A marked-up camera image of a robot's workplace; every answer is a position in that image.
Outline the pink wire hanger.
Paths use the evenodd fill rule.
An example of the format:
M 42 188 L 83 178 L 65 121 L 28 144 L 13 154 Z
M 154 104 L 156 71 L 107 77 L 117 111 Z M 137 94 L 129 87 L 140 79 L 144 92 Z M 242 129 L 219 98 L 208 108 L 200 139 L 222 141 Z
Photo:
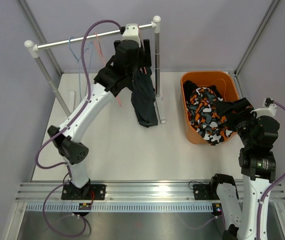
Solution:
M 139 40 L 140 40 L 140 44 L 141 44 L 141 48 L 142 48 L 142 53 L 143 53 L 143 60 L 142 60 L 142 66 L 141 66 L 141 72 L 144 73 L 145 75 L 147 75 L 147 69 L 146 69 L 146 66 L 145 66 L 145 56 L 146 56 L 146 53 L 145 53 L 145 46 L 144 46 L 144 42 L 143 42 L 143 39 L 142 39 L 142 32 L 141 32 L 141 29 L 140 27 L 138 27 L 138 36 L 139 36 Z
M 102 48 L 101 48 L 101 42 L 100 42 L 100 39 L 98 37 L 98 34 L 95 32 L 95 40 L 93 41 L 93 44 L 95 46 L 95 49 L 97 51 L 97 54 L 99 56 L 99 59 L 100 59 L 100 62 L 102 63 L 103 66 L 106 65 L 107 61 L 104 57 L 104 54 L 103 54 L 103 51 L 102 51 Z

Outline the orange camouflage shorts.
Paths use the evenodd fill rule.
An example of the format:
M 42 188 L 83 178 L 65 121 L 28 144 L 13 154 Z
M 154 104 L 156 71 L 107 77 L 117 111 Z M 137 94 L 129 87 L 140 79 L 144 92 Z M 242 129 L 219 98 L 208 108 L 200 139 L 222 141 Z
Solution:
M 216 103 L 223 101 L 217 90 L 208 87 L 194 89 L 186 101 L 190 126 L 211 146 L 220 145 L 235 134 L 227 127 L 226 117 L 218 115 Z

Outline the dark green shorts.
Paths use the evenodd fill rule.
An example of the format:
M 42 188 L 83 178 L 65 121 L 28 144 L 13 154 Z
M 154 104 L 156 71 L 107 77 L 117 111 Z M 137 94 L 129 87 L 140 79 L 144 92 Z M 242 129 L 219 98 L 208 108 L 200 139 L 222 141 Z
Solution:
M 146 73 L 138 70 L 133 78 L 129 89 L 131 93 L 131 103 L 138 123 L 145 127 L 158 125 L 158 118 L 155 109 L 155 89 L 151 79 L 152 70 L 146 67 Z

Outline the black shorts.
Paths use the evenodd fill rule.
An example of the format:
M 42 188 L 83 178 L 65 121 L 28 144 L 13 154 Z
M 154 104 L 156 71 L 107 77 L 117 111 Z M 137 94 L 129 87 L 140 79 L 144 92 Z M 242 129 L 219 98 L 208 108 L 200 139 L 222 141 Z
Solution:
M 183 95 L 187 105 L 198 106 L 200 103 L 212 104 L 215 101 L 223 101 L 224 98 L 215 85 L 209 87 L 198 86 L 187 80 L 183 84 Z

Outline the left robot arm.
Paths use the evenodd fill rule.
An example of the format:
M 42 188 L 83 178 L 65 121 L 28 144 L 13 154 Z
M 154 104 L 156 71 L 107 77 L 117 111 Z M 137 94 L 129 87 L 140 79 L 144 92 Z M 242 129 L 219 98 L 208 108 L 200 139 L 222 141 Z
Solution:
M 69 180 L 63 184 L 62 200 L 103 200 L 102 185 L 91 184 L 85 169 L 89 148 L 81 141 L 101 110 L 125 88 L 131 91 L 131 104 L 143 127 L 158 123 L 151 80 L 150 41 L 117 40 L 115 54 L 94 77 L 85 99 L 60 126 L 51 125 L 47 133 L 67 165 Z

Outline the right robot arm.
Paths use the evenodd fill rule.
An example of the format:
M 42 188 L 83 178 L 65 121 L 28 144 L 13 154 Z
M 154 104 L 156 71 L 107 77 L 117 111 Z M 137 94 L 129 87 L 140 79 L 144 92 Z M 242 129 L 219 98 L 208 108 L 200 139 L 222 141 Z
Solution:
M 234 178 L 215 174 L 209 194 L 221 201 L 225 229 L 224 240 L 266 240 L 269 199 L 276 182 L 276 160 L 272 152 L 278 138 L 277 106 L 266 98 L 263 106 L 254 108 L 246 98 L 217 101 L 214 104 L 225 125 L 241 139 L 238 162 L 243 182 L 243 203 L 239 204 Z

